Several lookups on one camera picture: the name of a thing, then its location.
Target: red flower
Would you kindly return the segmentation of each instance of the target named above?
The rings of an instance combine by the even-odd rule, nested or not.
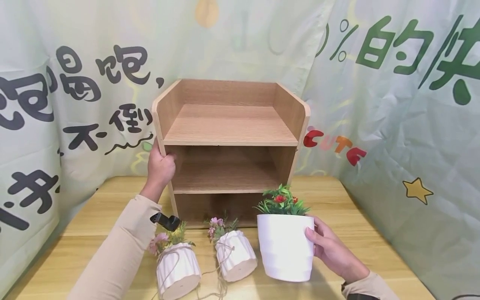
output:
[[[277,203],[282,203],[285,201],[285,197],[282,195],[278,195],[277,197],[275,197],[274,201]]]

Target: percent sign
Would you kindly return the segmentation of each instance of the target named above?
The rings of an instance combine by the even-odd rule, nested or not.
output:
[[[347,19],[343,19],[341,22],[340,22],[340,32],[345,32],[347,31],[348,29],[348,20]],[[345,41],[355,32],[355,30],[357,30],[359,26],[358,25],[355,25],[352,29],[350,29],[350,31],[343,37],[342,41],[340,42],[340,45],[338,45],[338,47],[336,48],[335,52],[332,54],[332,56],[330,57],[330,60],[332,60],[336,54],[338,53],[338,51],[340,50],[340,48],[342,47],[343,43],[345,43]],[[345,51],[340,51],[340,53],[338,53],[338,61],[339,62],[342,62],[345,60],[345,58],[347,58],[347,53]]]

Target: hand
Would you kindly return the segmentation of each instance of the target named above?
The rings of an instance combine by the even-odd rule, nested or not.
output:
[[[305,236],[314,243],[314,255],[347,284],[362,280],[370,274],[365,266],[336,236],[336,234],[316,216],[315,231],[307,228]]]
[[[175,154],[163,156],[158,147],[158,140],[155,138],[152,150],[150,150],[150,156],[148,157],[147,182],[140,195],[158,202],[168,182],[175,175],[175,158]]]

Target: black clip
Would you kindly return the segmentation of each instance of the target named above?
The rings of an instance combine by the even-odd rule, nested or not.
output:
[[[176,216],[170,216],[169,218],[163,213],[154,214],[153,216],[150,217],[150,221],[152,221],[152,223],[160,224],[161,226],[163,226],[163,228],[165,228],[168,231],[177,230],[181,222],[180,219],[177,218]]]

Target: light green backdrop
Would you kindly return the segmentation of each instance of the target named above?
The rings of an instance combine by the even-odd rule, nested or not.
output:
[[[480,294],[479,19],[476,0],[1,1],[0,298],[105,179],[145,174],[177,78],[301,95],[297,173],[340,178],[438,299]]]

